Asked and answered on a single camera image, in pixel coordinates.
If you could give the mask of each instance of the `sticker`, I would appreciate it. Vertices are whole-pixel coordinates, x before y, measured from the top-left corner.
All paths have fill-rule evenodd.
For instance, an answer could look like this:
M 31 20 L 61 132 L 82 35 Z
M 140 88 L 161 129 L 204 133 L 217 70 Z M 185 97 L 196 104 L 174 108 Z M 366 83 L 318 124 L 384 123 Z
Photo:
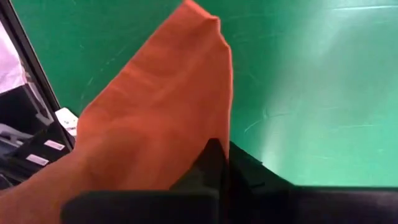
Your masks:
M 58 118 L 58 121 L 65 128 L 70 135 L 76 137 L 76 127 L 78 118 L 68 110 L 68 108 L 61 108 L 55 112 L 55 115 Z
M 63 144 L 59 144 L 59 143 L 57 143 L 55 141 L 51 141 L 51 140 L 47 140 L 44 144 L 46 146 L 50 146 L 51 148 L 59 150 L 59 151 L 61 151 L 65 147 Z
M 33 154 L 30 154 L 28 157 L 26 157 L 26 159 L 31 161 L 31 162 L 34 162 L 34 163 L 36 163 L 38 165 L 41 165 L 41 166 L 45 166 L 45 165 L 47 165 L 49 163 L 48 160 L 46 160 L 44 158 L 41 158 L 39 156 L 33 155 Z

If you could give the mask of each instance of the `green mat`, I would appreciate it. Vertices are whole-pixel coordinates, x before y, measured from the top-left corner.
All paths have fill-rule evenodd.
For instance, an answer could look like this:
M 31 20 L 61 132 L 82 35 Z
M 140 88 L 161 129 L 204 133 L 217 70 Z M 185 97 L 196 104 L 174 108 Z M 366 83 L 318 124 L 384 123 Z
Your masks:
M 76 114 L 178 0 L 15 0 L 62 106 Z M 201 0 L 233 50 L 231 139 L 299 185 L 398 186 L 398 5 Z

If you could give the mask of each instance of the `orange cloth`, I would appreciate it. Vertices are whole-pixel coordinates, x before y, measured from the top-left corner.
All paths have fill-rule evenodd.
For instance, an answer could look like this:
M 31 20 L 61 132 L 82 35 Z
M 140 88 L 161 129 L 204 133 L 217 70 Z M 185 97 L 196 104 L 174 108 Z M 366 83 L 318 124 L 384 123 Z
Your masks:
M 75 150 L 0 196 L 0 223 L 57 223 L 86 190 L 169 189 L 209 138 L 229 150 L 231 51 L 184 1 L 81 114 Z

